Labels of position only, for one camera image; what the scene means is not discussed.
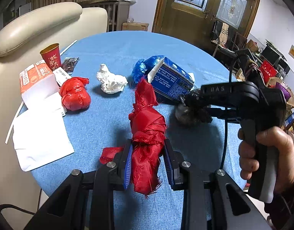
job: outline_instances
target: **red plastic bag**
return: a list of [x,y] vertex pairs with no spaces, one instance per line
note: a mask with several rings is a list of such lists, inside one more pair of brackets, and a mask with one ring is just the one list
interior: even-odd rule
[[62,104],[70,111],[88,108],[91,97],[85,89],[88,78],[72,77],[66,80],[60,89]]

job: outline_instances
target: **red satin cloth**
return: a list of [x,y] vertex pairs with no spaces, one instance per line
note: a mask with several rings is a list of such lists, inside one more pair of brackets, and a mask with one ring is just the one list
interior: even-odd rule
[[91,97],[85,89],[88,78],[72,77],[66,80],[60,89],[62,104],[70,111],[88,108]]
[[[158,105],[154,89],[144,78],[138,83],[135,91],[133,112],[129,114],[133,134],[133,153],[131,164],[131,182],[134,191],[149,195],[156,191],[160,184],[157,176],[160,156],[165,140],[166,124],[164,117],[153,106]],[[100,162],[112,161],[118,148],[104,148]]]

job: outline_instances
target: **black handle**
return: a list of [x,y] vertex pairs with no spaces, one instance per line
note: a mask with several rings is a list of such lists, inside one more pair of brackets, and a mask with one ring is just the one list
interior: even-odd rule
[[265,203],[271,203],[277,178],[279,151],[274,146],[267,147],[258,142],[255,151],[259,169],[252,173],[248,194]]
[[259,169],[252,173],[248,194],[265,203],[271,203],[277,178],[279,151],[276,147],[267,147],[255,140],[256,125],[254,120],[240,122],[245,135],[245,141],[255,147],[255,159]]

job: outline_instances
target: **human hand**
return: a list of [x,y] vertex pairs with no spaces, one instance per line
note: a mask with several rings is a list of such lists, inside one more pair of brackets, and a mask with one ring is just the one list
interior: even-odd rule
[[[242,129],[238,138],[244,140]],[[275,146],[279,150],[277,180],[274,192],[282,193],[294,184],[294,144],[292,138],[279,127],[272,127],[257,134],[256,140],[265,146]],[[257,171],[259,162],[254,159],[255,148],[242,141],[239,146],[241,178],[248,180]]]

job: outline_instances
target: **blue box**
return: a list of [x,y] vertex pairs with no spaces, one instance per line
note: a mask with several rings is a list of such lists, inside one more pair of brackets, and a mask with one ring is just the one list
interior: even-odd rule
[[177,101],[180,95],[188,94],[194,86],[192,77],[167,57],[149,72],[148,82],[157,93]]
[[288,126],[288,124],[291,123],[293,119],[294,119],[294,112],[287,118],[284,125]]

